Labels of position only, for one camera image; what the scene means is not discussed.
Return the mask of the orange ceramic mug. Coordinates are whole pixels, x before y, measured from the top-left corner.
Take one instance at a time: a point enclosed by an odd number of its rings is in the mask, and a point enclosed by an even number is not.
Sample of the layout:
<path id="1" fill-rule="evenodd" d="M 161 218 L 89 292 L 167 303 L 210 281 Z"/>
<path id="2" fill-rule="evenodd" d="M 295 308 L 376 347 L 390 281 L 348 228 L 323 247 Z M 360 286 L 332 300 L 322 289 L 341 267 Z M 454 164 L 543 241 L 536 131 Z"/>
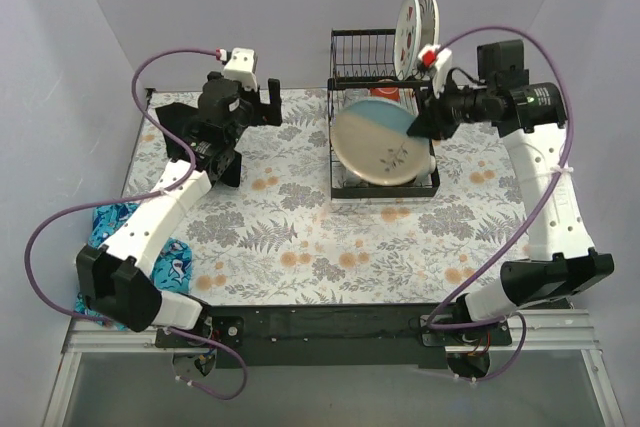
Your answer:
<path id="1" fill-rule="evenodd" d="M 392 79 L 380 79 L 369 89 L 369 92 L 373 97 L 385 98 L 394 102 L 400 101 L 399 88 Z"/>

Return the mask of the beige and blue plate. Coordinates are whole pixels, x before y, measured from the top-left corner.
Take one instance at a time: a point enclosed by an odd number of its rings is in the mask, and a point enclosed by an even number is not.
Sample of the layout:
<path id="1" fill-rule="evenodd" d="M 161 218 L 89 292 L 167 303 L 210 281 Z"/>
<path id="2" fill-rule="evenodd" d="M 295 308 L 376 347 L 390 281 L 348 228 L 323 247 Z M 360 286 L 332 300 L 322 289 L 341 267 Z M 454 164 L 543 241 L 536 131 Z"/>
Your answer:
<path id="1" fill-rule="evenodd" d="M 330 126 L 339 161 L 362 180 L 399 186 L 427 176 L 429 140 L 406 135 L 415 116 L 391 100 L 367 97 L 343 107 Z"/>

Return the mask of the black wire dish rack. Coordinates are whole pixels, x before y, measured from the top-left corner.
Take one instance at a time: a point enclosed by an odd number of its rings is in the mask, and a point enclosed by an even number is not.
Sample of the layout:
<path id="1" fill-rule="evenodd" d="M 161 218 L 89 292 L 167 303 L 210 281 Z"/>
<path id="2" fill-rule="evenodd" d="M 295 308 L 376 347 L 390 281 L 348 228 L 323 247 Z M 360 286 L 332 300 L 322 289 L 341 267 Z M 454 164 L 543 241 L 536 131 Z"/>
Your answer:
<path id="1" fill-rule="evenodd" d="M 392 79 L 399 88 L 402 108 L 416 116 L 422 111 L 417 98 L 425 81 L 399 81 L 393 63 L 393 29 L 338 29 L 331 31 L 330 75 L 327 80 L 328 123 L 352 101 L 370 95 L 380 79 Z M 399 186 L 378 186 L 366 182 L 355 187 L 342 184 L 342 167 L 333 148 L 329 149 L 331 199 L 365 201 L 425 199 L 436 195 L 440 187 L 439 172 Z"/>

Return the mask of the white plate red motifs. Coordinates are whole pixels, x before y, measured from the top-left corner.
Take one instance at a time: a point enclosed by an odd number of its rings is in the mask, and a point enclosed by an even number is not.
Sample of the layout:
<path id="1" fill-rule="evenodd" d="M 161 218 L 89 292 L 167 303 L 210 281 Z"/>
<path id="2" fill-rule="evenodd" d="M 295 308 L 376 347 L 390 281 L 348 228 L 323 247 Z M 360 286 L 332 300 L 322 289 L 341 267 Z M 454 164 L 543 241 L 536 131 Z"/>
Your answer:
<path id="1" fill-rule="evenodd" d="M 407 80 L 414 70 L 421 39 L 419 0 L 403 0 L 398 15 L 393 49 L 393 62 L 399 81 Z"/>

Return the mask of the blue striped white plate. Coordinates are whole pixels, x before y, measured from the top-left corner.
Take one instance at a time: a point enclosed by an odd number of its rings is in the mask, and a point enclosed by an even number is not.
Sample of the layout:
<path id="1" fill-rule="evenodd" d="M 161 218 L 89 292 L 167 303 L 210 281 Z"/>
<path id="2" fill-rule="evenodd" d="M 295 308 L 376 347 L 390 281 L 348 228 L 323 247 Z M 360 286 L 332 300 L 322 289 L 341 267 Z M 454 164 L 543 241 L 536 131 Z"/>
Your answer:
<path id="1" fill-rule="evenodd" d="M 420 48 L 437 45 L 440 33 L 440 13 L 437 0 L 419 0 L 421 12 Z"/>

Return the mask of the cream pink bowl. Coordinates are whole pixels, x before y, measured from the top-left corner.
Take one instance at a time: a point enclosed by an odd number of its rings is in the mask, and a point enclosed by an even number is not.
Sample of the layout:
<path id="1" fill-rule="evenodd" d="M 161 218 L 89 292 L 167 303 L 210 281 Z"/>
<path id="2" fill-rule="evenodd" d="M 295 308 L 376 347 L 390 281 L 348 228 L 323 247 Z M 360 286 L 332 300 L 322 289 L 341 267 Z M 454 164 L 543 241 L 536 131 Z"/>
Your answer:
<path id="1" fill-rule="evenodd" d="M 360 185 L 363 180 L 345 167 L 342 167 L 342 184 L 344 187 L 355 187 Z"/>

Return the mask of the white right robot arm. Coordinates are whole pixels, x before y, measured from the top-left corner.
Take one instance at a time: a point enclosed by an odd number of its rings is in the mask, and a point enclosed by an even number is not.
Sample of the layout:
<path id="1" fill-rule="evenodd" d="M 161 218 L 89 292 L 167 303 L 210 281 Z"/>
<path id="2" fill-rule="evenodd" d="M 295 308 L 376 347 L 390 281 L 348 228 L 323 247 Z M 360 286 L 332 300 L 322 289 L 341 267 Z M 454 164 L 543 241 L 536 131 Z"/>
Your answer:
<path id="1" fill-rule="evenodd" d="M 569 101 L 557 83 L 532 84 L 524 66 L 524 44 L 510 40 L 477 49 L 474 86 L 453 80 L 452 52 L 426 45 L 415 65 L 431 86 L 420 95 L 411 137 L 447 140 L 462 124 L 488 123 L 506 148 L 525 206 L 526 219 L 494 255 L 499 260 L 522 235 L 526 259 L 509 261 L 496 281 L 452 302 L 449 320 L 437 308 L 430 329 L 453 330 L 464 344 L 475 344 L 521 307 L 580 293 L 614 270 L 610 254 L 597 251 L 582 219 L 567 157 L 573 142 Z"/>

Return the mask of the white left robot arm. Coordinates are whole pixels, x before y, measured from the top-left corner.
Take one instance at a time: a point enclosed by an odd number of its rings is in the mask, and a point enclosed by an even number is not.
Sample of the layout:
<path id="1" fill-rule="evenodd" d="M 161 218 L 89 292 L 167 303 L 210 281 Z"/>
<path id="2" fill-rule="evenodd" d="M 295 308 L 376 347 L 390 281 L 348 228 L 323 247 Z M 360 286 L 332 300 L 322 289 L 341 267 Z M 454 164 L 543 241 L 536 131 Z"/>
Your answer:
<path id="1" fill-rule="evenodd" d="M 152 190 L 114 234 L 76 257 L 80 292 L 93 311 L 140 332 L 151 326 L 178 328 L 193 347 L 213 333 L 203 302 L 162 290 L 152 280 L 162 248 L 188 211 L 213 186 L 236 188 L 242 155 L 236 146 L 249 127 L 282 123 L 280 82 L 268 81 L 269 100 L 239 81 L 211 72 L 196 106 L 173 102 L 156 108 L 169 161 Z"/>

